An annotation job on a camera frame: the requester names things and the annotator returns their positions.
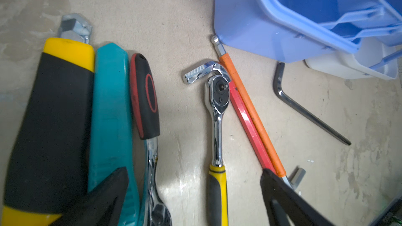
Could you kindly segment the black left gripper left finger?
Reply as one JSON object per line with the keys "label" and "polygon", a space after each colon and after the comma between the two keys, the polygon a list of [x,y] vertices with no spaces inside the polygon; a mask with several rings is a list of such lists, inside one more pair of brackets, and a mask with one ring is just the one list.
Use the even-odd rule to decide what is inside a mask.
{"label": "black left gripper left finger", "polygon": [[128,189],[127,169],[114,170],[85,197],[75,203],[53,226],[116,226]]}

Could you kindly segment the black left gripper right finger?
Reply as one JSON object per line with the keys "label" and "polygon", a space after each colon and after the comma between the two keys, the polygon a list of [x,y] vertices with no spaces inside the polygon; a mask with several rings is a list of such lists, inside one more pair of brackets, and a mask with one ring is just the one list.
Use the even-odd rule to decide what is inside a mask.
{"label": "black left gripper right finger", "polygon": [[312,206],[295,193],[270,169],[263,169],[260,186],[271,226],[331,226]]}

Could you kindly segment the yellow black handle ratchet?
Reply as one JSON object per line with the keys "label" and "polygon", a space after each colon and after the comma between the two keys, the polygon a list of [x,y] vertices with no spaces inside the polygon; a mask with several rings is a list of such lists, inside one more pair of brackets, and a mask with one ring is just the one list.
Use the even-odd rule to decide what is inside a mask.
{"label": "yellow black handle ratchet", "polygon": [[205,105],[210,112],[212,132],[212,161],[207,177],[207,222],[210,226],[227,226],[227,175],[223,160],[223,116],[229,104],[229,83],[221,75],[208,79]]}

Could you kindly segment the white and blue toolbox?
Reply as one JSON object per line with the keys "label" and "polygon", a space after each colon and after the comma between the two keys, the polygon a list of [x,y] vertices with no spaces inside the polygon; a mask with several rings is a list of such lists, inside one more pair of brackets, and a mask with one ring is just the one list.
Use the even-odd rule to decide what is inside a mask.
{"label": "white and blue toolbox", "polygon": [[402,0],[215,0],[214,29],[223,44],[276,61],[392,80]]}

